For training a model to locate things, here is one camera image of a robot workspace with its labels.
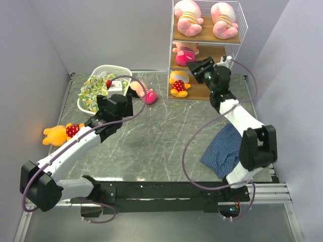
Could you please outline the pink striped doll front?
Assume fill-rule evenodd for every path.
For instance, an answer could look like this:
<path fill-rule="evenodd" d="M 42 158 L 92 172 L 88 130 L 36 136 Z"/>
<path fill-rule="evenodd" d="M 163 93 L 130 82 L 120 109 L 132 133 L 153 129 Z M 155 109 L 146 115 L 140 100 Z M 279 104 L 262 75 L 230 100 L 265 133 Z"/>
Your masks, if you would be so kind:
<path fill-rule="evenodd" d="M 186 66 L 187 62 L 194 62 L 195 56 L 199 54 L 198 43 L 173 41 L 175 47 L 172 52 L 176 54 L 176 63 Z"/>

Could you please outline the orange bear plush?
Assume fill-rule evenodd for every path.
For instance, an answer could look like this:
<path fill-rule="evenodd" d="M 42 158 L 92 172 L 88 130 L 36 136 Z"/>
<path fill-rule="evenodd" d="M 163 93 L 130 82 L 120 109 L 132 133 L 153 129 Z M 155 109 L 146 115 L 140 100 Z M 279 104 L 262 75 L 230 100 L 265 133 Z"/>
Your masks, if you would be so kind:
<path fill-rule="evenodd" d="M 46 128 L 43 131 L 43 134 L 46 136 L 42 143 L 44 145 L 53 145 L 60 147 L 74 137 L 85 124 L 71 124 L 68 123 L 65 126 L 58 125 L 52 128 Z"/>
<path fill-rule="evenodd" d="M 184 98 L 188 95 L 187 89 L 191 87 L 189 84 L 189 76 L 184 71 L 172 71 L 169 77 L 171 85 L 170 94 L 177 98 Z"/>

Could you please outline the pink pig plush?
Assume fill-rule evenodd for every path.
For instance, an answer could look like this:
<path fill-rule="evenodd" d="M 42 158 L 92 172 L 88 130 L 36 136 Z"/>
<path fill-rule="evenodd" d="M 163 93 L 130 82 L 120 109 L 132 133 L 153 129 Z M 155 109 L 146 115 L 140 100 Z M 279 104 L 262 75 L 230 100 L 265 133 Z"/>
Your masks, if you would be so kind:
<path fill-rule="evenodd" d="M 231 5 L 219 2 L 211 7 L 213 34 L 219 39 L 229 39 L 238 34 L 236 15 Z"/>
<path fill-rule="evenodd" d="M 193 37 L 201 32 L 204 19 L 201 10 L 195 1 L 179 1 L 174 6 L 174 14 L 178 19 L 178 31 L 187 36 Z"/>

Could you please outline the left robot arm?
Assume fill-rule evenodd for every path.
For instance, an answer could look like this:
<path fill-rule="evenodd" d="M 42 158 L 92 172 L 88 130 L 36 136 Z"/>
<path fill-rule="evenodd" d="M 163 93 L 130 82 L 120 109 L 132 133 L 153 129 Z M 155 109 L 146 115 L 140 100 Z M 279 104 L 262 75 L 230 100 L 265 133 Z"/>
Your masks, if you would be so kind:
<path fill-rule="evenodd" d="M 79 158 L 103 143 L 133 116 L 131 94 L 99 99 L 103 107 L 69 141 L 37 163 L 27 161 L 22 166 L 20 192 L 41 211 L 46 212 L 65 199 L 83 197 L 90 203 L 101 201 L 101 185 L 92 177 L 62 179 L 64 172 Z"/>

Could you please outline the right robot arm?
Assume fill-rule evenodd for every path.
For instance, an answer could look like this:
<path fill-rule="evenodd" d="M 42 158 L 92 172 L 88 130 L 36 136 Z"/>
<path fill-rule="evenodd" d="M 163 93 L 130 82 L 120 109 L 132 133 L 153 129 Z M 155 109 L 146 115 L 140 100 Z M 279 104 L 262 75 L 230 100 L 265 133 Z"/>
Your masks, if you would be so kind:
<path fill-rule="evenodd" d="M 212 107 L 233 125 L 242 138 L 239 161 L 218 188 L 227 201 L 244 194 L 244 187 L 253 176 L 278 158 L 276 129 L 250 115 L 230 91 L 230 62 L 231 56 L 222 63 L 215 63 L 211 57 L 187 63 L 196 81 L 208 87 Z"/>

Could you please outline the lemon print cloth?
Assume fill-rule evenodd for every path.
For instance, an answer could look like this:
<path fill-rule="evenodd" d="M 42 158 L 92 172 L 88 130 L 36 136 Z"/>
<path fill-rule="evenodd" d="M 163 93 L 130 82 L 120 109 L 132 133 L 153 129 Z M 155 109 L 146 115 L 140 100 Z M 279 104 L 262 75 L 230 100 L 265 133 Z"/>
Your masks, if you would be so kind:
<path fill-rule="evenodd" d="M 116 77 L 115 74 L 107 74 L 106 72 L 90 76 L 78 94 L 78 108 L 84 113 L 95 114 L 98 111 L 96 96 L 107 96 L 106 82 L 114 77 Z M 128 83 L 130 81 L 127 78 L 117 78 L 117 80 L 122 79 Z"/>

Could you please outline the white plastic basket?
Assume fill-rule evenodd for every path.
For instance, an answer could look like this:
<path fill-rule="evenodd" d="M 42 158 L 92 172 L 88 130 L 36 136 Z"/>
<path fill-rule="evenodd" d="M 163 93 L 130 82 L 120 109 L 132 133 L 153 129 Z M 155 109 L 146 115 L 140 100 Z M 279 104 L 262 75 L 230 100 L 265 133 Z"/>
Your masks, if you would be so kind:
<path fill-rule="evenodd" d="M 128 68 L 124 68 L 124 67 L 120 67 L 120 66 L 113 66 L 113 65 L 102 65 L 97 67 L 96 69 L 94 69 L 94 71 L 92 72 L 92 75 L 96 75 L 96 74 L 101 74 L 103 72 L 106 72 L 107 74 L 115 74 L 116 77 L 114 77 L 113 79 L 111 79 L 112 81 L 116 80 L 117 78 L 128 78 L 128 76 L 132 75 L 132 72 L 128 69 Z"/>

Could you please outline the blue checkered cloth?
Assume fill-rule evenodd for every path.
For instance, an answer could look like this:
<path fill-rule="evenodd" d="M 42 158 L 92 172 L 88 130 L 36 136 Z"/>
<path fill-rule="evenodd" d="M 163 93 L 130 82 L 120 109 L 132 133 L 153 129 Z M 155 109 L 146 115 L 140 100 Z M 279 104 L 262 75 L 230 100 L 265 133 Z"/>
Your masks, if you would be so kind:
<path fill-rule="evenodd" d="M 201 158 L 201 163 L 211 168 L 223 179 L 239 162 L 242 137 L 232 124 L 227 124 L 214 137 Z"/>

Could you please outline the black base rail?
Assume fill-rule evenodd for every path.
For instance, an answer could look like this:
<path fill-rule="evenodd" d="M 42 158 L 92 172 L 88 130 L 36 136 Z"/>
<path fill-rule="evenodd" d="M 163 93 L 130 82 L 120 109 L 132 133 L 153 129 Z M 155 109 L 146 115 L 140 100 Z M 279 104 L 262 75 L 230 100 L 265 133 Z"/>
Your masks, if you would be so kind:
<path fill-rule="evenodd" d="M 69 195 L 72 204 L 83 204 L 81 214 L 98 217 L 100 214 L 130 212 L 203 211 L 217 213 L 220 206 L 291 203 L 285 184 L 247 184 L 241 188 L 206 190 L 216 182 L 201 182 L 196 187 L 188 181 L 97 181 L 88 197 Z"/>

